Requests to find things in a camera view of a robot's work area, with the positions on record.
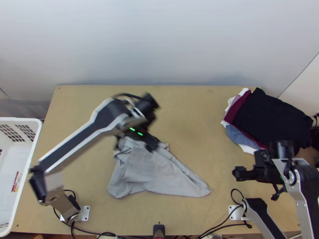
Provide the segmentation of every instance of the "gray cloth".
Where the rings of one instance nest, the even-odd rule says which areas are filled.
[[[226,134],[235,144],[247,145],[253,149],[262,149],[255,141],[247,138],[233,125],[226,126]]]
[[[107,190],[115,198],[151,191],[160,194],[203,197],[211,193],[208,185],[179,162],[161,143],[148,152],[142,141],[125,136],[114,152],[116,166]]]

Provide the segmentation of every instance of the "white laundry basket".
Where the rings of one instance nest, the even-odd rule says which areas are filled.
[[[41,127],[38,119],[0,117],[0,237],[11,231]]]

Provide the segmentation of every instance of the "label sticker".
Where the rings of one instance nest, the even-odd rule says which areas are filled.
[[[11,192],[18,192],[19,185],[20,185],[20,182],[21,182],[21,178],[22,178],[22,173],[17,171],[16,177],[14,179],[14,183],[13,183],[13,186],[12,186],[12,189],[11,189]]]

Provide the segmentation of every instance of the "wooden table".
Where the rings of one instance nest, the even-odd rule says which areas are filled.
[[[171,152],[203,180],[213,192],[203,198],[141,192],[122,199],[108,195],[106,186],[115,161],[114,137],[104,137],[63,171],[65,189],[76,191],[80,205],[91,206],[87,222],[77,226],[118,235],[151,235],[154,224],[164,224],[167,235],[199,235],[228,215],[232,188],[245,197],[260,197],[283,231],[299,230],[295,204],[282,194],[270,200],[272,185],[255,181],[236,182],[235,166],[252,169],[254,157],[227,138],[220,124],[227,99],[239,86],[59,86],[56,88],[35,149],[32,166],[47,151],[86,123],[106,98],[120,92],[150,92],[161,106],[150,132],[169,142]],[[54,215],[52,207],[37,203],[28,183],[22,192],[13,231],[69,234],[70,228]],[[258,233],[257,227],[229,227],[223,234]]]

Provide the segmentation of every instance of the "folded clothes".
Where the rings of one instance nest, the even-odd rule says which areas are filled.
[[[250,90],[246,90],[244,91],[246,88],[244,88],[239,94],[241,95],[241,97],[235,102],[232,103],[231,106],[229,107],[229,109],[227,110],[227,113],[224,117],[224,121],[230,123],[231,125],[233,124],[234,118],[237,114],[237,112],[240,110],[240,108],[245,104],[246,100],[248,99],[248,97],[252,94]],[[251,139],[252,141],[255,141],[259,147],[263,148],[263,149],[267,149],[268,148],[268,144],[263,144],[262,142],[258,141],[255,137],[253,137],[251,134],[249,134],[248,132],[246,132],[245,130],[241,129],[240,127],[237,127],[237,129],[242,132],[243,135],[245,135],[247,138]]]
[[[232,125],[264,145],[275,140],[293,140],[295,153],[310,146],[313,120],[301,110],[256,90],[238,109]]]
[[[226,126],[226,134],[228,138],[236,144],[247,145],[255,150],[262,149],[255,141],[247,138],[233,125]]]
[[[227,100],[227,102],[228,102],[228,107],[225,109],[225,115],[227,115],[228,114],[228,112],[231,110],[231,111],[233,111],[234,109],[230,109],[234,104],[235,104],[235,102],[237,101],[237,100],[239,100],[244,94],[251,94],[251,91],[248,89],[248,88],[243,88],[242,90],[241,90],[241,92],[240,93],[238,93],[236,96],[234,96],[234,97],[232,97],[232,98],[230,98],[230,99],[228,99]],[[227,127],[230,125],[228,122],[226,122],[226,121],[224,121],[224,120],[222,120],[221,121],[221,124],[225,127],[225,129],[227,129]],[[252,142],[255,142],[255,140],[251,137],[251,136],[246,136],[243,132],[241,132],[239,129],[237,129],[236,127],[234,127],[233,125],[231,125],[234,129],[236,129],[236,131],[238,131],[239,133],[238,134],[241,134],[240,136],[242,136],[242,137],[246,137],[248,140],[250,140],[250,141],[252,141]],[[232,140],[232,136],[231,136],[231,134],[230,134],[230,130],[228,129],[228,134],[227,134],[227,136]],[[241,149],[245,152],[245,153],[249,153],[249,154],[252,154],[252,155],[254,155],[254,153],[255,153],[255,151],[257,151],[257,150],[259,150],[259,149],[261,149],[261,148],[263,148],[263,147],[260,147],[258,144],[257,144],[257,146],[255,146],[255,147],[250,147],[250,146],[248,146],[248,145],[245,145],[245,144],[243,144],[243,143],[238,143],[238,145],[241,147]]]
[[[157,150],[150,153],[144,142],[125,136],[117,145],[113,156],[116,166],[107,187],[113,197],[142,191],[188,197],[211,193],[198,175],[167,150],[167,144],[160,143]]]

